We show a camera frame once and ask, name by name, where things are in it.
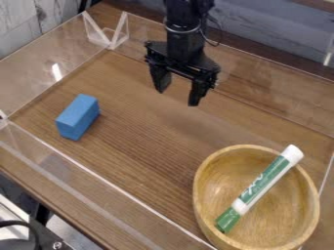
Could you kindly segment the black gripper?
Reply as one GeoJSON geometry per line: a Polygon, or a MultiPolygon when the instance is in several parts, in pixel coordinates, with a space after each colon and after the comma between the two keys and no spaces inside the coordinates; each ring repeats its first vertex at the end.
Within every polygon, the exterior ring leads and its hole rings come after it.
{"type": "Polygon", "coordinates": [[[155,90],[163,93],[171,84],[171,74],[189,78],[193,87],[189,106],[198,106],[210,88],[216,87],[221,66],[205,54],[205,21],[191,25],[166,23],[167,40],[145,42],[145,61],[155,90]]]}

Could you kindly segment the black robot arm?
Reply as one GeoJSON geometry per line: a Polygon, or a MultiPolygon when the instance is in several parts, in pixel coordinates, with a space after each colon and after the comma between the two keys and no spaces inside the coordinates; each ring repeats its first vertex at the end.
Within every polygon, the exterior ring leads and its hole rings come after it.
{"type": "Polygon", "coordinates": [[[220,64],[205,54],[209,11],[214,0],[163,0],[167,41],[146,41],[145,61],[149,64],[154,87],[163,93],[173,74],[190,79],[193,87],[189,106],[198,106],[208,91],[216,88],[220,64]]]}

